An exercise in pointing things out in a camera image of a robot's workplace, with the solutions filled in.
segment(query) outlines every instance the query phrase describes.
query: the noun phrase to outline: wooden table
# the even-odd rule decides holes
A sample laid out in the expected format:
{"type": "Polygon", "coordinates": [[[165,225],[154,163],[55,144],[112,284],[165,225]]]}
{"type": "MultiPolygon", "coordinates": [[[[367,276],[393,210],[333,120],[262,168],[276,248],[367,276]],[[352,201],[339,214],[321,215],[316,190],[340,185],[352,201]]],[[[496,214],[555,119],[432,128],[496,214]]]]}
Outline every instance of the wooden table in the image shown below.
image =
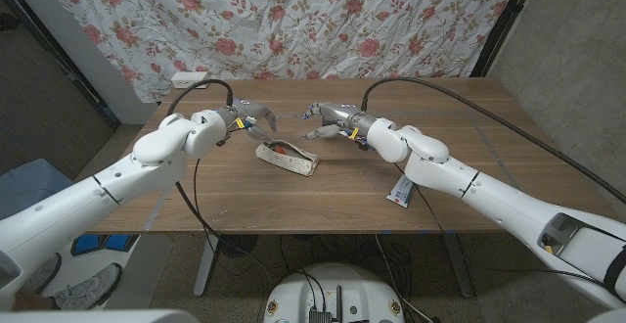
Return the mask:
{"type": "MultiPolygon", "coordinates": [[[[514,98],[495,79],[435,78],[438,83],[481,107],[515,123],[538,138],[549,141],[514,98]]],[[[268,106],[278,118],[274,138],[320,156],[310,177],[300,176],[258,159],[259,141],[235,133],[227,144],[215,148],[201,161],[198,199],[201,214],[219,233],[420,233],[438,231],[418,196],[408,208],[385,197],[400,176],[393,164],[375,152],[362,152],[345,138],[300,141],[320,126],[318,118],[302,120],[314,102],[360,105],[374,79],[340,80],[234,80],[236,97],[268,106]]],[[[155,130],[174,90],[156,110],[137,138],[155,130]]],[[[216,109],[224,104],[225,91],[211,86],[190,93],[177,112],[216,109]]],[[[368,113],[411,124],[424,134],[448,145],[450,154],[483,172],[507,182],[531,196],[562,206],[615,217],[596,186],[582,174],[532,145],[506,127],[452,98],[408,82],[386,83],[370,95],[368,113]]],[[[182,184],[193,197],[196,161],[182,184]]],[[[424,194],[445,230],[484,232],[499,229],[461,201],[424,189],[424,194]]],[[[175,189],[152,192],[124,206],[98,224],[94,233],[201,232],[175,189]]]]}

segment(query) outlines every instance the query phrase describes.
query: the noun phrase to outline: robotic hand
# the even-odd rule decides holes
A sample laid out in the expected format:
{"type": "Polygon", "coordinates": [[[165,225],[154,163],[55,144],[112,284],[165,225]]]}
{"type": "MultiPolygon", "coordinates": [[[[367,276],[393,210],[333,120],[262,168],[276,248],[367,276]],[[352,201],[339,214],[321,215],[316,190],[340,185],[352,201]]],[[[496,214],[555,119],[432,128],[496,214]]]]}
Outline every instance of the robotic hand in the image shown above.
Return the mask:
{"type": "Polygon", "coordinates": [[[356,141],[360,148],[367,149],[365,136],[376,121],[374,116],[362,113],[351,104],[314,103],[302,118],[308,119],[316,115],[322,117],[322,127],[308,133],[305,139],[330,138],[341,134],[356,141]]]}
{"type": "Polygon", "coordinates": [[[251,126],[246,128],[247,135],[265,143],[272,143],[267,133],[258,125],[256,121],[265,118],[270,125],[272,131],[276,132],[276,117],[266,106],[252,102],[249,100],[235,99],[233,108],[241,115],[247,116],[247,121],[251,122],[251,126]]]}
{"type": "Polygon", "coordinates": [[[404,169],[415,184],[452,195],[516,236],[548,267],[590,299],[626,307],[626,225],[596,214],[537,200],[450,156],[441,141],[413,126],[376,118],[352,105],[313,104],[303,118],[350,131],[387,162],[409,157],[404,169]]]}

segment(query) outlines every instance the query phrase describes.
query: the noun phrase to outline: white fabric backdrop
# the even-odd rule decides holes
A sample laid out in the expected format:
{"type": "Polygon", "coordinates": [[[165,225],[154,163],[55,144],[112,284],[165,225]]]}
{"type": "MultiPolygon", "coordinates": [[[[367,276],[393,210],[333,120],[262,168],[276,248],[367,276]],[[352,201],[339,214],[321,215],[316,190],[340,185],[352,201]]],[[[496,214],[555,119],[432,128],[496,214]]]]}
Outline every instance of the white fabric backdrop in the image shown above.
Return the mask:
{"type": "Polygon", "coordinates": [[[465,76],[507,0],[59,0],[144,102],[213,78],[465,76]]]}

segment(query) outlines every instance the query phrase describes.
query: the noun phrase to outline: metal robotic finger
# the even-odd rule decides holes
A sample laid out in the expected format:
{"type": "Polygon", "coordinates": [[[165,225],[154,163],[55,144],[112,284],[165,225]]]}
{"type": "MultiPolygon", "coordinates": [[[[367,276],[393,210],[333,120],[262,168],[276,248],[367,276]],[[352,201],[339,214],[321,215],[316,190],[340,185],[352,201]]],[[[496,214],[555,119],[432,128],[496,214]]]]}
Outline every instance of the metal robotic finger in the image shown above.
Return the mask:
{"type": "Polygon", "coordinates": [[[272,143],[274,140],[272,140],[272,138],[267,134],[267,132],[265,132],[261,127],[257,126],[257,125],[253,125],[251,127],[247,127],[246,128],[246,132],[247,135],[257,139],[257,140],[261,140],[265,143],[272,143]]]}
{"type": "Polygon", "coordinates": [[[233,107],[243,116],[252,116],[256,119],[267,119],[272,131],[276,131],[276,117],[266,106],[246,99],[235,99],[233,107]]]}

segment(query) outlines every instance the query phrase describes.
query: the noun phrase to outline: white robotic arm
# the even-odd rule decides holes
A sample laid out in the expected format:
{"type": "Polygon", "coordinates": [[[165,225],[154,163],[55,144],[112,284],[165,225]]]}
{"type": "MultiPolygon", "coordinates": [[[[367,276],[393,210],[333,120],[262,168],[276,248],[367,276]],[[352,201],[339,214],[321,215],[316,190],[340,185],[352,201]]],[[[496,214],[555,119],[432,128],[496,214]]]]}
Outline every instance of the white robotic arm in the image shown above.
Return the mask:
{"type": "Polygon", "coordinates": [[[264,117],[275,130],[273,114],[251,101],[236,100],[232,107],[195,113],[191,119],[170,115],[120,161],[1,220],[0,295],[17,292],[41,263],[120,206],[183,179],[187,157],[203,158],[230,132],[245,129],[253,138],[268,140],[255,125],[264,117]]]}
{"type": "Polygon", "coordinates": [[[396,130],[354,106],[315,104],[305,117],[321,115],[352,131],[351,139],[375,148],[387,162],[409,157],[404,169],[414,183],[452,195],[517,237],[589,298],[610,308],[626,307],[626,225],[589,212],[552,205],[450,157],[442,142],[413,126],[396,130]]]}

